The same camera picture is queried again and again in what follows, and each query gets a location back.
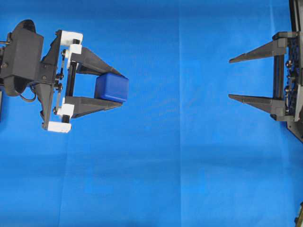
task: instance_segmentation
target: blue fabric surface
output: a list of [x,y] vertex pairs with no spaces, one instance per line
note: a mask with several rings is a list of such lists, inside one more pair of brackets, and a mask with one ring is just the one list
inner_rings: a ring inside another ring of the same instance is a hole
[[[129,97],[65,135],[41,129],[39,102],[4,96],[0,227],[294,226],[302,144],[227,97],[272,95],[273,59],[228,60],[291,30],[288,1],[5,1],[0,39],[26,18],[44,55],[58,29],[83,33]],[[95,79],[77,75],[75,95]]]

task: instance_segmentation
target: blue block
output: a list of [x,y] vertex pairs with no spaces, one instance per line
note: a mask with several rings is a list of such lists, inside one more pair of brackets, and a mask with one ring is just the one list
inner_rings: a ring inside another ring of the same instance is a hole
[[95,98],[123,103],[127,101],[127,96],[128,78],[113,73],[97,77]]

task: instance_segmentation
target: black cable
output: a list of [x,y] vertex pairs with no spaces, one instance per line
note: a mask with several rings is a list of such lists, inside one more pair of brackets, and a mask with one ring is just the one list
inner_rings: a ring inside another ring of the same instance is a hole
[[35,101],[37,94],[31,85],[29,87],[30,87],[30,90],[35,94],[35,96],[32,99],[25,98],[21,94],[19,96],[20,96],[20,98],[22,98],[22,100],[26,101],[27,103],[32,103],[33,101]]

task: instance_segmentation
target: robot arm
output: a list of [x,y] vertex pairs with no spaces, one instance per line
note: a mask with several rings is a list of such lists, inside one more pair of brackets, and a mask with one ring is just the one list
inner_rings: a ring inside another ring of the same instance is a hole
[[[6,46],[0,49],[0,85],[4,86],[8,96],[21,96],[32,102],[34,99],[22,96],[26,87],[30,87],[42,105],[40,114],[45,130],[69,132],[71,118],[120,107],[127,100],[128,79],[83,47],[82,40],[80,33],[59,30],[49,52],[40,60],[43,37],[36,33],[33,21],[24,20],[8,34],[7,41],[1,43]],[[61,53],[61,72],[57,73],[60,46],[66,46],[68,50]],[[65,97],[59,106],[65,59],[68,78]],[[93,98],[73,96],[76,74],[98,76]],[[52,108],[55,90],[57,101]],[[51,112],[60,116],[61,122],[51,122]]]

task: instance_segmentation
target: white 3d-printed part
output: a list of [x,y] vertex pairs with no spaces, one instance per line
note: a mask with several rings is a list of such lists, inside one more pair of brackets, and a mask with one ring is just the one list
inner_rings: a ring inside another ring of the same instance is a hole
[[70,46],[74,39],[80,40],[80,44],[83,40],[83,34],[77,32],[62,31],[61,46]]
[[49,122],[47,130],[68,133],[71,130],[71,124],[62,122]]

